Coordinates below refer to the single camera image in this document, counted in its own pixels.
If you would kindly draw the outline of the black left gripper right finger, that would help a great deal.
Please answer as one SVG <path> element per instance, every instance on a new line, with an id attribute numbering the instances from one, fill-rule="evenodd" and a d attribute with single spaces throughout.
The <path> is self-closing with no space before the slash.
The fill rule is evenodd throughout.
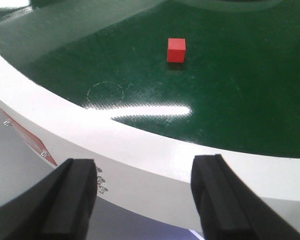
<path id="1" fill-rule="evenodd" d="M 220 154 L 194 157 L 190 187 L 206 240 L 300 240 Z"/>

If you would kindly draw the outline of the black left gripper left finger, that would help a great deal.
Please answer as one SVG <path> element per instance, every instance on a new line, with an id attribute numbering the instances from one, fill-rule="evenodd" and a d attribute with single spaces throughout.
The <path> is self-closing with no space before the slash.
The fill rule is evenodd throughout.
<path id="1" fill-rule="evenodd" d="M 0 240 L 84 240 L 96 197 L 94 161 L 69 158 L 0 206 Z"/>

